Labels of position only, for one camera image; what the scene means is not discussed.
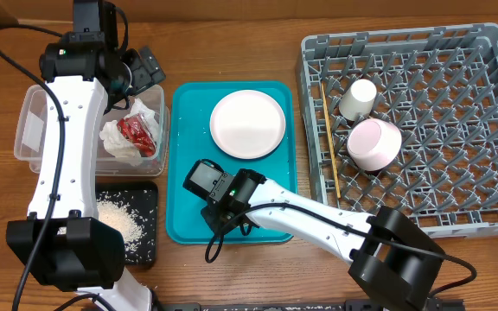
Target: wooden tabletop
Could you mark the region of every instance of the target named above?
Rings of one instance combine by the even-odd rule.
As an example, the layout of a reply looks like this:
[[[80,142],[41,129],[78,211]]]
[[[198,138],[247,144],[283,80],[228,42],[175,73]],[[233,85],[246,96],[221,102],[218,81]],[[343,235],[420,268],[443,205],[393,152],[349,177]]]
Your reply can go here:
[[[498,23],[498,16],[139,23],[131,25],[130,44],[135,48],[149,45],[161,62],[167,74],[161,86],[168,106],[175,89],[189,81],[274,79],[285,83],[294,100],[299,190],[310,196],[309,159],[295,80],[301,40],[324,33],[475,22]],[[52,27],[60,32],[70,28]],[[34,73],[39,73],[38,58],[52,41],[54,37],[27,30],[0,34],[0,47]],[[16,121],[32,84],[0,59],[0,310],[10,309],[23,268],[5,244],[5,227],[10,220],[24,219],[37,180],[29,165],[13,156]],[[156,289],[163,302],[328,302],[365,297],[347,274],[346,264],[298,238],[285,244],[227,245],[215,263],[205,263],[205,246],[176,244],[165,231],[166,180],[166,170],[155,179],[160,190],[157,262],[149,270],[131,269],[139,282]],[[468,310],[498,309],[498,238],[437,242],[447,253],[474,264],[479,274],[473,283],[441,297],[464,299]],[[437,285],[467,273],[444,263]],[[30,277],[22,309],[53,309],[71,297],[72,293],[42,287]]]

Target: transparent bin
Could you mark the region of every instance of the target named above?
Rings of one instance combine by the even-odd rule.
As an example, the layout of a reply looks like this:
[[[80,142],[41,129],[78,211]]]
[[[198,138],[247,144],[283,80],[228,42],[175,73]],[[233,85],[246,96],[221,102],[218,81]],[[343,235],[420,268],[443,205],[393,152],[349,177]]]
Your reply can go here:
[[[152,86],[137,96],[144,104],[156,112],[155,120],[159,124],[160,137],[156,140],[156,153],[152,157],[139,159],[116,158],[103,148],[103,141],[99,132],[105,122],[119,120],[130,113],[130,110],[111,110],[103,116],[103,121],[98,130],[98,151],[95,174],[100,176],[158,176],[164,169],[166,151],[169,142],[169,109],[164,103],[164,91],[160,86]],[[31,86],[26,92],[21,115],[18,119],[15,137],[15,158],[30,163],[32,172],[39,174],[42,167],[43,144],[45,140],[45,123],[48,118],[46,106],[46,93],[38,86]]]

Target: round plate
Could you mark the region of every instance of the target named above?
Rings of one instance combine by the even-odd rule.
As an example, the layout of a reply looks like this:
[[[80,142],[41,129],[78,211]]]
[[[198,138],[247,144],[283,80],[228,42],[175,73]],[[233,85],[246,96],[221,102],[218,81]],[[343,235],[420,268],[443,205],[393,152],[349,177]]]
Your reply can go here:
[[[214,107],[211,136],[222,151],[239,159],[271,153],[285,133],[285,115],[274,98],[263,92],[233,92]]]

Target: dish rack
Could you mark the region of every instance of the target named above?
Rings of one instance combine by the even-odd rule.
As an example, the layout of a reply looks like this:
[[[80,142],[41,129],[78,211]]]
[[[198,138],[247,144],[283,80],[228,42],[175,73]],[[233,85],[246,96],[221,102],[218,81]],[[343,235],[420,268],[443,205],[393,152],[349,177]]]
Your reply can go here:
[[[498,25],[311,35],[296,74],[314,200],[369,213],[390,206],[433,237],[498,235]],[[359,169],[345,145],[365,119],[351,123],[338,110],[357,79],[378,89],[370,116],[397,125],[403,137],[397,158],[377,175]]]

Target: black baking pan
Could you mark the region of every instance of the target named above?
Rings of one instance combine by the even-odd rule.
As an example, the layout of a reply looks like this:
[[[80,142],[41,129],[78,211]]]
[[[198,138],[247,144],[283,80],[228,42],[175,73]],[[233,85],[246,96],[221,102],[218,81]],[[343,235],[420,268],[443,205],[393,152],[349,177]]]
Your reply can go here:
[[[109,200],[120,205],[129,204],[126,209],[130,213],[136,210],[135,221],[143,226],[144,235],[136,251],[126,252],[126,264],[151,266],[156,260],[156,226],[158,188],[151,181],[135,181],[120,183],[98,183],[95,185],[95,198]]]

